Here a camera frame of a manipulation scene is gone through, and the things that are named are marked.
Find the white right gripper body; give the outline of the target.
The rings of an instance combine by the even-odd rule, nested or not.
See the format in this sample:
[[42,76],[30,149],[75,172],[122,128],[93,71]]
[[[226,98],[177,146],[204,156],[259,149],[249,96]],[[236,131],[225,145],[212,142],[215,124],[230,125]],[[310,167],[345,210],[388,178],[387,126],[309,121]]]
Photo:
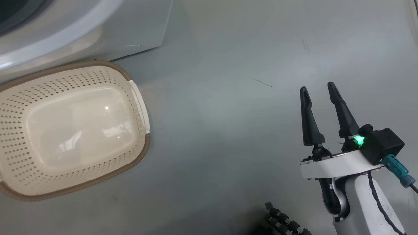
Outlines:
[[340,153],[316,162],[308,160],[300,163],[300,170],[305,179],[345,177],[381,167],[382,164],[372,165],[359,150]]

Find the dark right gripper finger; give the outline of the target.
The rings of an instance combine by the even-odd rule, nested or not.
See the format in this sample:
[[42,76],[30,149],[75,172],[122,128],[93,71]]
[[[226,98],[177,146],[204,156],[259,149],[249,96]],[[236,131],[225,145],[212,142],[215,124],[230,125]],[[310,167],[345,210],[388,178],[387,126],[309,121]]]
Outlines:
[[359,130],[359,126],[355,121],[349,107],[347,106],[346,102],[340,95],[338,89],[334,82],[327,83],[330,101],[334,104],[336,115],[339,122],[339,137],[344,139],[343,146],[341,148],[342,151],[356,151],[359,149],[358,143],[354,140],[354,136],[357,135]]
[[309,96],[307,88],[304,86],[300,89],[300,103],[301,103],[301,120],[303,131],[303,144],[305,146],[312,146],[312,157],[323,158],[329,157],[330,152],[323,143],[325,137],[320,133],[315,117],[312,113],[312,100]]

